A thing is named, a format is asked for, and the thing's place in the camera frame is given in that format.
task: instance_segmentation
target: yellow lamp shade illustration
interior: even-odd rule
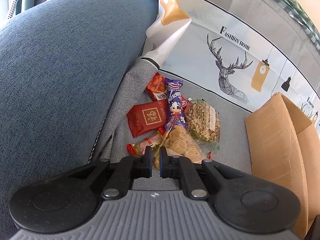
[[[258,92],[261,92],[262,85],[266,80],[266,77],[269,73],[270,67],[268,59],[262,60],[258,63],[256,71],[251,80],[251,87]]]
[[[163,25],[190,18],[188,14],[179,8],[178,0],[160,0],[160,3],[164,8],[164,16],[161,19]]]
[[[313,124],[316,124],[317,119],[318,119],[318,112],[316,112],[315,115],[312,118]]]

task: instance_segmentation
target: red packet with fu character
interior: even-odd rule
[[[153,101],[167,99],[167,85],[164,83],[164,76],[160,73],[156,73],[150,80],[145,91]],[[183,111],[185,111],[188,101],[183,96],[181,96],[181,101],[181,107]]]
[[[166,111],[166,99],[133,106],[127,114],[132,137],[163,127],[167,122]]]

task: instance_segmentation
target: cardboard box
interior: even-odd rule
[[[252,174],[298,196],[301,212],[293,231],[304,238],[320,214],[320,140],[314,124],[287,97],[277,93],[250,114],[245,125]]]

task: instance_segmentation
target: green patterned curtain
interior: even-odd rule
[[[301,8],[296,0],[275,0],[293,19],[301,24],[313,44],[320,53],[320,34],[306,12]]]

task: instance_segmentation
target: round cookie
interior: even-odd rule
[[[196,148],[190,148],[189,150],[188,150],[188,154],[190,154],[190,155],[197,155],[197,154],[199,154],[199,151],[196,149]]]
[[[181,138],[182,132],[179,129],[174,129],[169,133],[170,141],[174,142]]]
[[[180,125],[175,125],[173,128],[180,130],[182,133],[187,133],[186,129],[184,129],[182,126]]]

